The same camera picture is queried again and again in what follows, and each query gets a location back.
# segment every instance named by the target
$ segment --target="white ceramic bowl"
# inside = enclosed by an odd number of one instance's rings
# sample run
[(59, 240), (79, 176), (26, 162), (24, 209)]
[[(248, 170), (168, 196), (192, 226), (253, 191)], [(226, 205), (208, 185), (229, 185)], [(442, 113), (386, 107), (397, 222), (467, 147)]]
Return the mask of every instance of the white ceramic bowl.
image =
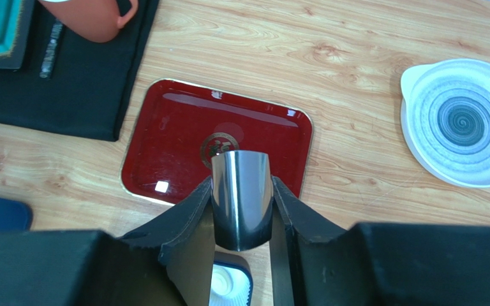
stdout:
[(250, 292), (251, 282), (243, 271), (213, 265), (209, 306), (247, 306)]
[(463, 187), (490, 187), (490, 64), (452, 59), (401, 78), (401, 123), (419, 163)]

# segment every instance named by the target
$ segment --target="black cloth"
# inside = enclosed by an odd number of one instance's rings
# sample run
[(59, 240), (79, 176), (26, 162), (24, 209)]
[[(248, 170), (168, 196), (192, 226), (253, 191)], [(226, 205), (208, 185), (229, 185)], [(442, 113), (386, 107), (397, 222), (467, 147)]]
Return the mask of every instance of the black cloth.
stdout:
[[(128, 11), (128, 0), (118, 3)], [(21, 69), (0, 69), (0, 123), (118, 140), (157, 7), (158, 0), (139, 0), (137, 14), (108, 43), (65, 29), (52, 78), (44, 80), (39, 72), (54, 17), (37, 4)]]

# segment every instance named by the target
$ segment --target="gray spiral pattern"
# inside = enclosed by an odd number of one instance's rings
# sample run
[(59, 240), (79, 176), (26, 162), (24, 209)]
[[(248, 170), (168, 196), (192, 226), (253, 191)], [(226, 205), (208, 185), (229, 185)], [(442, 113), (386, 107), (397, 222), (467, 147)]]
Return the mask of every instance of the gray spiral pattern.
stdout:
[(435, 80), (414, 92), (416, 145), (454, 173), (490, 168), (490, 91), (459, 76)]

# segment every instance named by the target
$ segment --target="red lacquer tray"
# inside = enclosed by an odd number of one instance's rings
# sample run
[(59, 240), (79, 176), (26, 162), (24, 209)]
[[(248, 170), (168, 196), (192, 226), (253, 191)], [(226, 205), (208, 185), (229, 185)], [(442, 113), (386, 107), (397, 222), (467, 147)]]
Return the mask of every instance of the red lacquer tray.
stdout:
[(122, 166), (132, 194), (176, 204), (227, 150), (269, 155), (271, 173), (300, 195), (313, 128), (301, 110), (176, 80), (147, 91)]

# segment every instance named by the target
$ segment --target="mug handle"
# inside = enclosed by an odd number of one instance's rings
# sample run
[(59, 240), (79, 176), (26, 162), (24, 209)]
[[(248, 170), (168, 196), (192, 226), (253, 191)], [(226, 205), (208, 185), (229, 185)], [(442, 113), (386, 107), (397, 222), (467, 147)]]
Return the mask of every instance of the mug handle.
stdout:
[(122, 29), (130, 21), (130, 19), (134, 17), (134, 15), (137, 12), (137, 7), (138, 7), (137, 0), (130, 0), (130, 3), (132, 5), (130, 10), (126, 14), (124, 14), (124, 16), (121, 16), (117, 19), (117, 27), (119, 29)]

